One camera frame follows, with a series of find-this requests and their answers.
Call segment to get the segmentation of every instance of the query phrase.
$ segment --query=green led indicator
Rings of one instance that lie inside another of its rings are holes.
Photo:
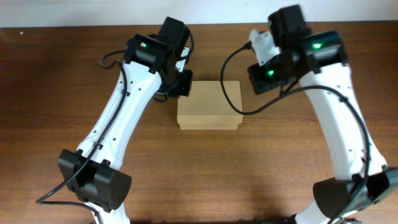
[[[271,77],[271,76],[274,75],[274,73],[275,73],[275,72],[274,72],[273,70],[269,70],[269,71],[268,71],[268,76]]]
[[[321,49],[321,47],[322,47],[322,44],[313,44],[313,45],[312,45],[312,48],[313,48],[314,50],[319,50],[319,49]]]

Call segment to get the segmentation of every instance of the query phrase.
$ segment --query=white backdrop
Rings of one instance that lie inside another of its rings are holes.
[[[0,27],[266,22],[291,4],[308,21],[398,20],[398,0],[0,0]]]

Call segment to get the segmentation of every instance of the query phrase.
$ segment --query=brown tabletop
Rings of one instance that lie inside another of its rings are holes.
[[[359,105],[376,146],[398,167],[398,22],[311,24],[340,29]],[[225,58],[265,24],[192,25],[194,80],[219,80]],[[124,48],[136,33],[159,26],[0,30],[0,223],[89,223],[90,212],[36,205],[63,179],[62,149],[74,151],[99,118],[119,70],[98,59]],[[256,96],[246,69],[251,51],[229,63],[240,80],[243,108],[256,109],[277,91]],[[122,172],[132,177],[125,201],[131,220],[223,222],[290,216],[313,199],[312,185],[333,177],[326,141],[304,93],[255,116],[237,131],[180,131],[177,100],[151,101],[127,146]],[[76,201],[67,189],[52,200]],[[396,223],[393,193],[355,215],[365,223]]]

